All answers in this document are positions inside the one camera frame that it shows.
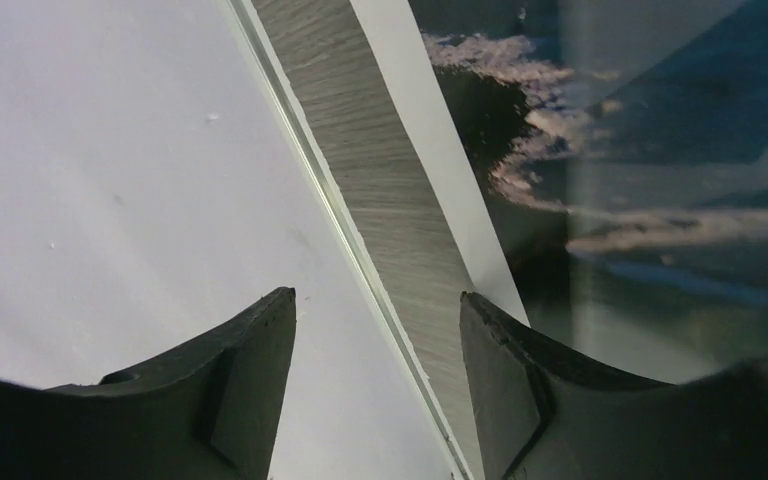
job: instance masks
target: glass panel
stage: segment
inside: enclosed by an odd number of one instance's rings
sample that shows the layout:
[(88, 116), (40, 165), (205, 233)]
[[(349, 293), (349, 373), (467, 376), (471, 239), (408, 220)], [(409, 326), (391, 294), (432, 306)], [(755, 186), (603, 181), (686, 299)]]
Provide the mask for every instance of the glass panel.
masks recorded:
[(768, 355), (768, 0), (410, 3), (532, 326), (673, 381)]

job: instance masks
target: glass edge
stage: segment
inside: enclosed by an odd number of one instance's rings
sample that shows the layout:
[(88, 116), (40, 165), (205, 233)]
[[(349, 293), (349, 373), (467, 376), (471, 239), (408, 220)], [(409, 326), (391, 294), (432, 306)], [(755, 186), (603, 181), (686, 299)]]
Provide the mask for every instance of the glass edge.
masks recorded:
[(337, 227), (343, 246), (348, 253), (361, 279), (363, 287), (368, 290), (378, 310), (379, 318), (385, 324), (385, 331), (389, 333), (391, 345), (402, 360), (403, 365), (413, 380), (420, 397), (425, 404), (426, 413), (436, 430), (438, 440), (444, 445), (444, 451), (448, 454), (447, 460), (455, 471), (453, 478), (472, 480), (474, 477), (466, 463), (463, 452), (452, 434), (451, 427), (442, 412), (439, 401), (431, 389), (428, 375), (420, 365), (419, 359), (408, 339), (407, 333), (399, 321), (398, 314), (389, 299), (384, 286), (378, 277), (374, 263), (363, 244), (363, 239), (351, 219), (348, 207), (345, 205), (339, 193), (339, 187), (330, 175), (327, 162), (322, 158), (321, 152), (315, 148), (313, 135), (304, 127), (305, 123), (298, 114), (301, 105), (294, 100), (289, 92), (289, 82), (282, 81), (283, 72), (280, 72), (280, 64), (277, 55), (271, 51), (271, 44), (260, 20), (256, 9), (250, 0), (217, 0), (226, 8), (226, 13), (232, 15), (230, 20), (239, 28), (246, 42), (246, 47), (254, 57), (257, 66), (263, 75), (263, 80), (268, 93), (279, 111), (289, 136), (304, 161), (309, 174), (316, 186), (317, 193), (323, 201), (331, 220)]

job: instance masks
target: white surface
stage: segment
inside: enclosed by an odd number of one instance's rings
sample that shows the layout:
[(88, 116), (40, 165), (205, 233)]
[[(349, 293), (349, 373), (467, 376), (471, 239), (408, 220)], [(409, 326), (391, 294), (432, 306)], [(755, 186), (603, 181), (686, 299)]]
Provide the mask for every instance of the white surface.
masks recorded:
[(525, 324), (525, 308), (407, 0), (351, 0), (477, 292)]
[(0, 377), (96, 382), (290, 285), (274, 479), (449, 479), (238, 40), (211, 0), (0, 1)]

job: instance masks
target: wood grain surface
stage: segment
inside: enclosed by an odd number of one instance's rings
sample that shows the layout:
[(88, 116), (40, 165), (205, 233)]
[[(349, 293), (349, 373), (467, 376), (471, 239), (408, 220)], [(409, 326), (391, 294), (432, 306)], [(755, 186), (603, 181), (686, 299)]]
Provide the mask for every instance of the wood grain surface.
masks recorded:
[(471, 283), (349, 0), (253, 0), (474, 477), (458, 330)]

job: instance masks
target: white wall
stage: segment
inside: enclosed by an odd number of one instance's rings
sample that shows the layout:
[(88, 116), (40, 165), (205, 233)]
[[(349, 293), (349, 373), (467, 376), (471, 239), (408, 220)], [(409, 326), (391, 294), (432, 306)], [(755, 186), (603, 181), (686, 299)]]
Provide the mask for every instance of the white wall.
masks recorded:
[(244, 53), (211, 0), (0, 1), (0, 377), (93, 383), (294, 286), (274, 479), (451, 478)]

